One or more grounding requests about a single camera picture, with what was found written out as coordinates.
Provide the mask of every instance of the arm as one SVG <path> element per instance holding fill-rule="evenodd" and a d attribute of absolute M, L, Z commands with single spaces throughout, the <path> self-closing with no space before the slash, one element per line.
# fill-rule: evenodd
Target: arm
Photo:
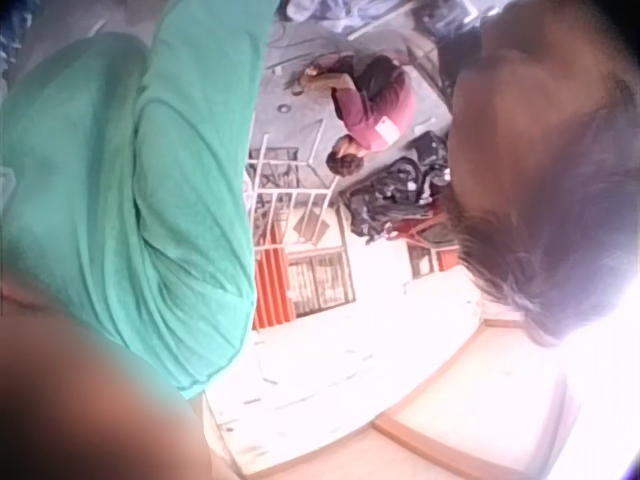
<path fill-rule="evenodd" d="M 141 305 L 160 321 L 148 344 L 187 398 L 233 360 L 253 316 L 242 180 L 275 8 L 171 1 L 137 103 Z"/>
<path fill-rule="evenodd" d="M 303 87 L 311 90 L 335 88 L 336 90 L 357 91 L 353 79 L 346 73 L 325 73 L 324 75 L 304 75 L 300 80 Z"/>

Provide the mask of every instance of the red shirt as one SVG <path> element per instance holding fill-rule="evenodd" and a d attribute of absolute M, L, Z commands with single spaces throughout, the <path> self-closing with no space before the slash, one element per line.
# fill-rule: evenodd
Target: red shirt
<path fill-rule="evenodd" d="M 382 151 L 398 140 L 415 115 L 411 80 L 401 68 L 373 101 L 362 92 L 347 89 L 338 90 L 336 100 L 349 135 L 372 152 Z"/>

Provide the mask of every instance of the window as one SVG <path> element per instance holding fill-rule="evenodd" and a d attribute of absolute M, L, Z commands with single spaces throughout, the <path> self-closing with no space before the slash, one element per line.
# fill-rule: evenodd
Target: window
<path fill-rule="evenodd" d="M 353 302 L 353 286 L 344 249 L 314 252 L 289 260 L 291 300 L 298 317 Z"/>

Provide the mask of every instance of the person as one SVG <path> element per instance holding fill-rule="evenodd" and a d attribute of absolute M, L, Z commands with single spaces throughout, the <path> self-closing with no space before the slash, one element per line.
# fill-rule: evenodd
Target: person
<path fill-rule="evenodd" d="M 638 275 L 638 71 L 577 0 L 509 4 L 458 78 L 448 213 L 483 292 L 557 341 Z"/>
<path fill-rule="evenodd" d="M 3 271 L 188 400 L 253 320 L 242 185 L 276 7 L 171 0 L 150 51 L 125 34 L 77 41 L 2 105 Z"/>
<path fill-rule="evenodd" d="M 377 55 L 355 76 L 353 60 L 353 55 L 341 55 L 333 65 L 313 67 L 313 74 L 306 72 L 300 80 L 305 89 L 331 90 L 336 116 L 348 134 L 333 146 L 327 166 L 341 177 L 361 170 L 366 154 L 395 143 L 415 114 L 411 79 L 398 61 Z"/>

